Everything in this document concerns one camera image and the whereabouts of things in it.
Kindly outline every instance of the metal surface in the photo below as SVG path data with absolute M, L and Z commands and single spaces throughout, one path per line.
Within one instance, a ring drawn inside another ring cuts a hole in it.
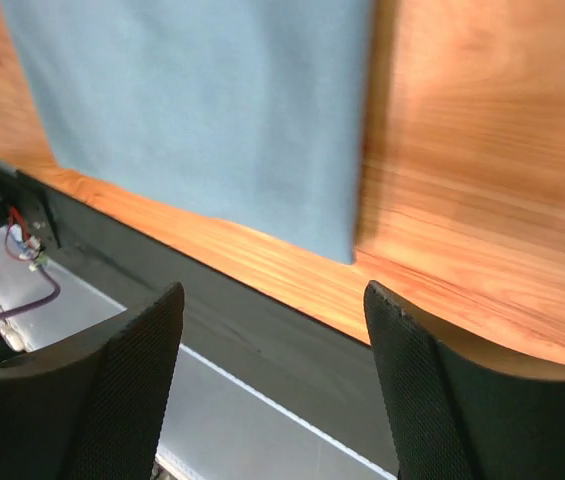
M 44 296 L 49 286 L 25 264 L 7 257 L 5 233 L 0 229 L 0 302 L 7 309 Z M 11 320 L 29 349 L 61 340 L 124 308 L 54 262 L 47 271 L 61 285 L 60 297 Z M 192 479 L 395 478 L 184 345 L 158 453 L 167 466 Z

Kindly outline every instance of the light blue cloth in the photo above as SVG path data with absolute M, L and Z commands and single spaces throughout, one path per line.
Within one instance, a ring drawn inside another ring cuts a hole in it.
M 372 0 L 2 0 L 57 161 L 353 259 Z

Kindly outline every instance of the wire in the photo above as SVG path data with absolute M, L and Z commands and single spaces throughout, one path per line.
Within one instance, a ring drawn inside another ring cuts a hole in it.
M 24 220 L 18 209 L 15 207 L 11 207 L 9 209 L 9 224 L 11 224 L 13 221 L 20 225 L 20 228 L 22 229 L 22 240 L 24 240 L 24 243 L 28 245 L 29 238 L 31 236 L 29 235 L 29 231 L 26 228 L 26 221 Z
M 58 282 L 56 282 L 53 279 L 53 277 L 51 277 L 51 275 L 49 275 L 41 265 L 38 265 L 37 269 L 38 269 L 38 272 L 40 272 L 40 275 L 42 275 L 42 277 L 48 283 L 50 283 L 53 286 L 53 291 L 49 295 L 47 295 L 46 297 L 42 297 L 38 300 L 27 303 L 25 305 L 21 305 L 19 307 L 12 308 L 11 310 L 6 310 L 4 312 L 0 312 L 0 320 L 6 320 L 9 317 L 15 317 L 16 315 L 20 315 L 22 313 L 30 312 L 31 310 L 35 310 L 36 308 L 39 308 L 43 305 L 46 305 L 47 303 L 50 303 L 53 300 L 55 300 L 56 298 L 58 298 L 58 296 L 60 295 L 60 292 L 62 290 L 60 288 L 60 284 Z
M 31 258 L 22 258 L 21 255 L 16 255 L 9 248 L 9 236 L 10 236 L 18 244 L 18 247 L 20 247 L 22 253 L 26 254 L 29 251 L 27 248 L 24 248 L 22 245 L 20 245 L 20 242 L 18 242 L 17 239 L 13 236 L 11 230 L 15 225 L 18 225 L 20 227 L 20 231 L 22 233 L 22 240 L 24 240 L 24 244 L 27 247 L 32 248 L 31 235 L 29 235 L 29 232 L 26 228 L 26 222 L 24 221 L 24 218 L 22 218 L 22 215 L 20 214 L 17 208 L 11 207 L 9 209 L 9 226 L 6 229 L 6 236 L 4 237 L 4 250 L 6 251 L 9 257 L 11 257 L 13 260 L 17 260 L 18 262 L 27 262 L 30 260 L 34 260 L 35 258 L 37 258 L 37 253 L 34 254 L 33 257 Z

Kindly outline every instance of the wood grain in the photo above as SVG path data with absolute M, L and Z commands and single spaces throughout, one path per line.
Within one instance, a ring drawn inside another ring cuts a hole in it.
M 565 1 L 380 0 L 375 20 L 353 266 L 59 168 L 1 18 L 0 158 L 362 341 L 375 278 L 565 364 Z

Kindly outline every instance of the gray surface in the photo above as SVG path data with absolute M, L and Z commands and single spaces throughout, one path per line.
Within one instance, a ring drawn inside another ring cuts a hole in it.
M 9 259 L 0 230 L 0 301 L 4 308 L 41 297 L 49 287 Z M 11 320 L 32 349 L 102 321 L 122 306 L 52 262 L 60 297 Z M 287 410 L 182 346 L 158 452 L 203 480 L 394 478 Z
M 352 261 L 372 0 L 0 3 L 60 164 Z
M 186 347 L 178 357 L 170 398 L 158 453 L 191 478 L 395 478 Z

